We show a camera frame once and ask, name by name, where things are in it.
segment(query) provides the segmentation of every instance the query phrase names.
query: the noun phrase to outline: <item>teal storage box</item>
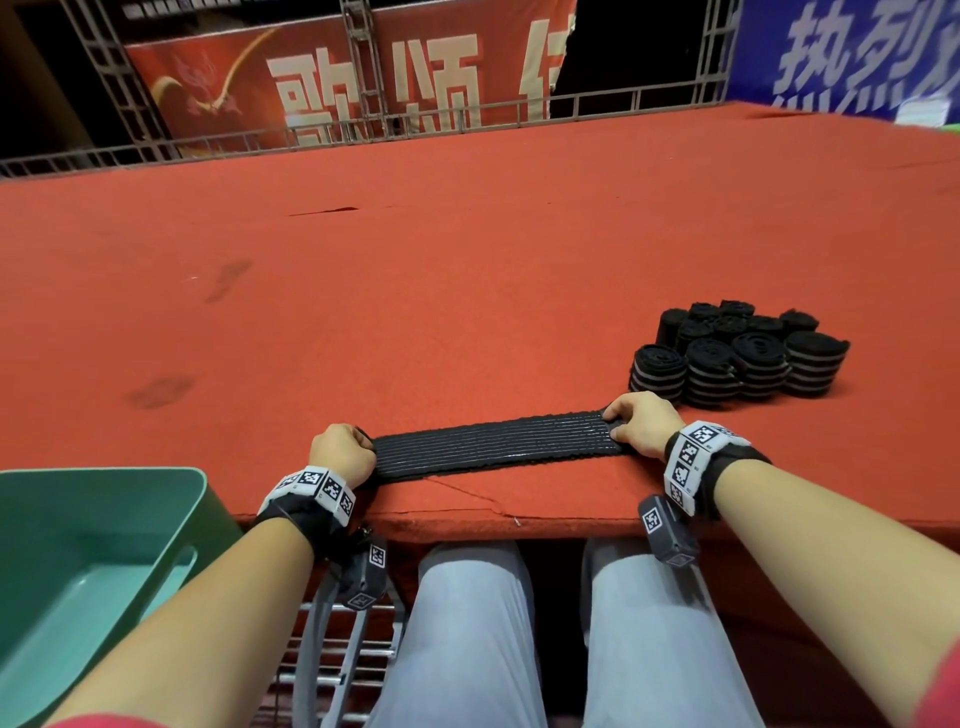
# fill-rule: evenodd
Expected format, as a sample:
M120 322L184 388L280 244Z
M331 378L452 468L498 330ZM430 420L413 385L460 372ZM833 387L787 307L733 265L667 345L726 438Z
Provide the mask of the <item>teal storage box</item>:
M0 472L0 728L41 725L240 535L194 468Z

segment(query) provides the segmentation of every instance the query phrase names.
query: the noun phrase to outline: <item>light blue pants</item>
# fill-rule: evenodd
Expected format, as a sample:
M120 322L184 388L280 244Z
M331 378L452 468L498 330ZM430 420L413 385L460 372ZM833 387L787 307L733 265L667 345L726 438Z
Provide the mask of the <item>light blue pants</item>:
M698 569L591 540L585 728L762 728ZM545 728L530 576L513 542L453 544L420 590L368 728Z

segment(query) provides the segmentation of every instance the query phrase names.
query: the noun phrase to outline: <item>red stage surface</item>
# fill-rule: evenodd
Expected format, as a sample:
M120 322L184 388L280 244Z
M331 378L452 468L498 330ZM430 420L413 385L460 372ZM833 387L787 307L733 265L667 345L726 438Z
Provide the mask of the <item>red stage surface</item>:
M797 307L831 395L720 416L901 521L960 524L960 136L730 105L0 186L0 467L191 465L238 517L311 437L600 408L660 312ZM704 416L695 410L687 418ZM430 478L406 541L637 532L629 457Z

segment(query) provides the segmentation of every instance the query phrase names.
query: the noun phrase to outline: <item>blue banner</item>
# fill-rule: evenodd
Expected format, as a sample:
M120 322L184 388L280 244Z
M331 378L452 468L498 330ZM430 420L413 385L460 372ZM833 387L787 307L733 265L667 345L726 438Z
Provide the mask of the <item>blue banner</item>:
M942 94L960 122L960 0L744 0L728 98L892 119Z

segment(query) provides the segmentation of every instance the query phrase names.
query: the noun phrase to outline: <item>forearm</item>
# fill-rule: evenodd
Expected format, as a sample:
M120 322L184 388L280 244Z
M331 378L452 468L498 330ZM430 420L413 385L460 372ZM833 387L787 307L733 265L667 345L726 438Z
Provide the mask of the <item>forearm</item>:
M787 603L895 726L960 637L960 557L852 500L755 460L715 499Z
M313 563L292 523L261 523L133 630L51 722L112 713L167 728L245 728L286 649Z

